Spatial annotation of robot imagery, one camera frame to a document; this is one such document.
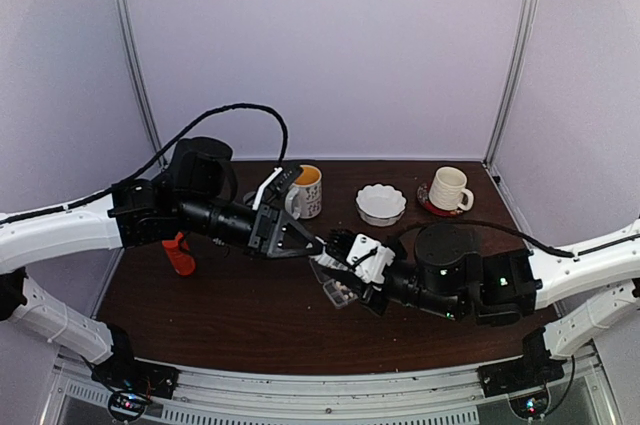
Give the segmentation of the grey-capped orange pill bottle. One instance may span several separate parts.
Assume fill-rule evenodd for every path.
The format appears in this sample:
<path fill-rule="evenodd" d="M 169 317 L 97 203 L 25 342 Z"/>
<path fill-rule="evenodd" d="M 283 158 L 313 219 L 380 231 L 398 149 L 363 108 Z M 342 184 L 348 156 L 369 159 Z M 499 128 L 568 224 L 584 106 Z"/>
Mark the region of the grey-capped orange pill bottle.
<path fill-rule="evenodd" d="M 245 205 L 247 205 L 247 206 L 252 205 L 254 203 L 255 196 L 256 196 L 256 192 L 255 191 L 251 191 L 251 192 L 246 193 L 243 196 L 243 203 Z"/>

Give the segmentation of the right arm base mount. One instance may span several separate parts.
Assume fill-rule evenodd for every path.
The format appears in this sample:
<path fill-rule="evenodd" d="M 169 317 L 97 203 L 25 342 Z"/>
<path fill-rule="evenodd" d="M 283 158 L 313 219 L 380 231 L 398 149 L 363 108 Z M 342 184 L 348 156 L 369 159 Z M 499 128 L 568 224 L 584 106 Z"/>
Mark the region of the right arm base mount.
<path fill-rule="evenodd" d="M 564 377 L 564 364 L 565 361 L 550 360 L 536 365 L 518 358 L 481 366 L 477 373 L 483 394 L 489 398 L 560 380 Z"/>

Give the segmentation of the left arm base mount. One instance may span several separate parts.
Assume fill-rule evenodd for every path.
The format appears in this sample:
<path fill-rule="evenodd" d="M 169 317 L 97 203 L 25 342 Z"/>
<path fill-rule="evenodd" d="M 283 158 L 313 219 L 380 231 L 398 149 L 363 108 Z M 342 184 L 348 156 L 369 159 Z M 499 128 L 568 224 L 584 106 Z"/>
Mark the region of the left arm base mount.
<path fill-rule="evenodd" d="M 110 391 L 133 392 L 145 398 L 171 399 L 179 371 L 172 366 L 113 356 L 101 364 L 88 363 L 91 378 Z"/>

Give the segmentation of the clear plastic pill organizer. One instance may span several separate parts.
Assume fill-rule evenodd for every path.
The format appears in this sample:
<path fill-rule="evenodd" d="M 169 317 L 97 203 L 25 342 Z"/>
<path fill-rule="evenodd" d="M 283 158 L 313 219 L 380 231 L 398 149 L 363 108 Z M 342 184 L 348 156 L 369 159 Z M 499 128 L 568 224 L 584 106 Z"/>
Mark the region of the clear plastic pill organizer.
<path fill-rule="evenodd" d="M 322 267 L 312 263 L 310 258 L 309 263 L 316 279 L 322 285 L 325 295 L 336 309 L 344 308 L 358 299 L 357 295 L 353 293 L 347 294 L 343 289 L 339 288 L 339 283 L 324 274 L 321 271 Z"/>

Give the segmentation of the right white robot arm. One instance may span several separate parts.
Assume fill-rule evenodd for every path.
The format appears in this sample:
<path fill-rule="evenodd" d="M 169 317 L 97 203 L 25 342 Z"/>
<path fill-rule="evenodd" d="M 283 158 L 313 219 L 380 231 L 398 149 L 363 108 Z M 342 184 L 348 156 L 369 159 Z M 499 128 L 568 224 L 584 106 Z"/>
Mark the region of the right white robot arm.
<path fill-rule="evenodd" d="M 499 226 L 528 245 L 489 256 L 480 250 L 481 225 L 416 223 L 384 242 L 334 230 L 312 260 L 377 315 L 396 302 L 450 321 L 473 315 L 479 324 L 504 326 L 570 296 L 597 292 L 568 317 L 528 334 L 520 358 L 481 368 L 490 384 L 506 375 L 530 387 L 562 374 L 576 349 L 638 305 L 637 222 L 564 248 Z"/>

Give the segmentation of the small white bottle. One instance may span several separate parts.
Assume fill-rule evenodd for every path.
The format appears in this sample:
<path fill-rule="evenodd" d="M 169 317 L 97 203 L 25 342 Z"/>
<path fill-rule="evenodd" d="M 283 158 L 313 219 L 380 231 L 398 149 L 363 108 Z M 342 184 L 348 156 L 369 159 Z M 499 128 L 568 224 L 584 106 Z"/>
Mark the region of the small white bottle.
<path fill-rule="evenodd" d="M 311 256 L 310 260 L 315 265 L 318 265 L 326 269 L 342 270 L 342 271 L 347 270 L 347 267 L 344 264 L 342 264 L 340 261 L 338 261 L 334 257 L 330 256 L 326 251 L 323 251 L 321 254 Z"/>

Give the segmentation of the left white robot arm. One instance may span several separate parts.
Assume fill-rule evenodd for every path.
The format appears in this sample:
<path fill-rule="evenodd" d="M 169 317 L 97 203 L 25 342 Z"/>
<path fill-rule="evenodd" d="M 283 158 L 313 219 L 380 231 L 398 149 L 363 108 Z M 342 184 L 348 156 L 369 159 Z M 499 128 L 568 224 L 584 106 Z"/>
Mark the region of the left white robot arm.
<path fill-rule="evenodd" d="M 288 212 L 259 197 L 235 202 L 231 148 L 216 139 L 177 142 L 169 167 L 133 179 L 78 206 L 6 215 L 1 220 L 1 317 L 71 349 L 123 389 L 144 378 L 126 332 L 73 310 L 39 287 L 26 266 L 92 250 L 130 249 L 191 232 L 269 259 L 315 256 L 322 241 Z"/>

